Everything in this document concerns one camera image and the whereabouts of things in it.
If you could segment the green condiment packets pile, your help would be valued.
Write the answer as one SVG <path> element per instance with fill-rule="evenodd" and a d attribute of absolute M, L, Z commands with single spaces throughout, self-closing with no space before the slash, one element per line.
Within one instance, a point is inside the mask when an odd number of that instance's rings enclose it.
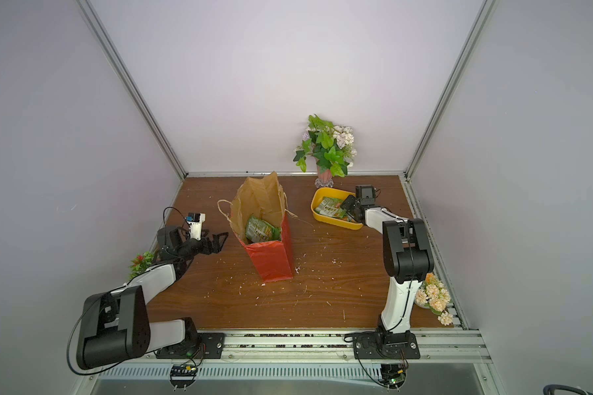
<path fill-rule="evenodd" d="M 323 197 L 321 203 L 315 208 L 315 213 L 334 219 L 344 220 L 347 213 L 340 208 L 343 199 L 336 197 Z"/>

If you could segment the yellow plastic tray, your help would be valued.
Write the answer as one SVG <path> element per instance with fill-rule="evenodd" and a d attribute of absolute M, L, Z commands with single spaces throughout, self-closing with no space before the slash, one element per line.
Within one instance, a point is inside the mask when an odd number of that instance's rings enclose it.
<path fill-rule="evenodd" d="M 311 211 L 318 222 L 334 225 L 349 230 L 360 230 L 363 225 L 350 217 L 348 211 L 341 206 L 354 193 L 340 189 L 318 189 L 311 201 Z"/>

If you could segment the red brown paper bag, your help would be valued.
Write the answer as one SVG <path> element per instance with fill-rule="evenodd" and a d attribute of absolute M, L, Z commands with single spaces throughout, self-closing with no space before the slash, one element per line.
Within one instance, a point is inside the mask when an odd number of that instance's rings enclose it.
<path fill-rule="evenodd" d="M 217 209 L 229 222 L 262 281 L 293 278 L 288 201 L 277 173 L 246 179 L 234 199 L 217 201 Z"/>

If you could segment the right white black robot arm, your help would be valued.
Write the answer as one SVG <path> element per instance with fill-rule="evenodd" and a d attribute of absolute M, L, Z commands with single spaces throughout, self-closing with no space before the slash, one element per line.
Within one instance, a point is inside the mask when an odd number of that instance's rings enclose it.
<path fill-rule="evenodd" d="M 379 328 L 385 333 L 410 330 L 410 318 L 421 283 L 434 269 L 423 220 L 405 218 L 377 204 L 377 189 L 362 184 L 341 204 L 349 216 L 382 235 L 383 263 L 390 286 Z"/>

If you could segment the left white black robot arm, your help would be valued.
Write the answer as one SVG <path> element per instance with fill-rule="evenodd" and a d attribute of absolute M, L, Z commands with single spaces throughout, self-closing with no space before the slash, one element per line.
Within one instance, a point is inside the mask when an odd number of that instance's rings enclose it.
<path fill-rule="evenodd" d="M 180 372 L 192 375 L 205 360 L 220 359 L 224 333 L 199 332 L 190 317 L 153 322 L 148 304 L 181 280 L 196 256 L 220 253 L 227 238 L 226 232 L 210 235 L 206 230 L 193 237 L 172 225 L 158 230 L 158 249 L 138 259 L 138 275 L 85 300 L 69 336 L 69 370 L 79 376 L 103 373 L 152 353 L 158 359 L 184 359 Z"/>

